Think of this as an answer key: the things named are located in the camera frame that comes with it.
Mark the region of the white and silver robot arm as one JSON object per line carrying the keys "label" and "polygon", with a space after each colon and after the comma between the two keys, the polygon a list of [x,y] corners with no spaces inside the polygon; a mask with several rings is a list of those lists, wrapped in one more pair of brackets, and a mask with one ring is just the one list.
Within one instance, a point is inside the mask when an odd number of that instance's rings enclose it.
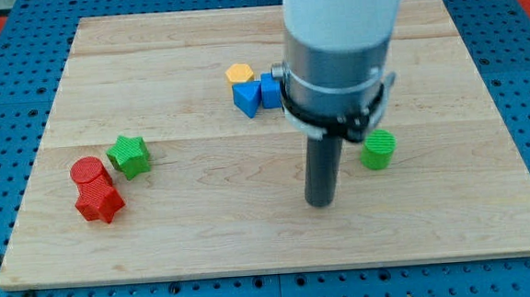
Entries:
{"label": "white and silver robot arm", "polygon": [[282,0],[282,108],[313,140],[361,142],[384,116],[399,0]]}

